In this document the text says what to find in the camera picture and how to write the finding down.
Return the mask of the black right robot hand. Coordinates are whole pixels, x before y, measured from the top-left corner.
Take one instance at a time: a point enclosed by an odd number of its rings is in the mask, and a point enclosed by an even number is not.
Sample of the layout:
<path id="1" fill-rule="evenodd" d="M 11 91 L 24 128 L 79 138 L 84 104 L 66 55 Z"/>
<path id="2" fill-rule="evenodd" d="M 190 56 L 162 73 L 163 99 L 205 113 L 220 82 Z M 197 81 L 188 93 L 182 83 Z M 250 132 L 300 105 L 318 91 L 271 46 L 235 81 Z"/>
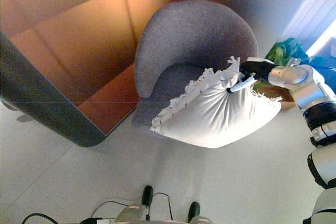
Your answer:
<path id="1" fill-rule="evenodd" d="M 239 71 L 243 74 L 242 79 L 231 88 L 228 88 L 229 93 L 237 92 L 242 89 L 251 87 L 258 80 L 268 82 L 268 76 L 276 64 L 269 60 L 257 60 L 255 57 L 250 57 L 239 66 Z"/>

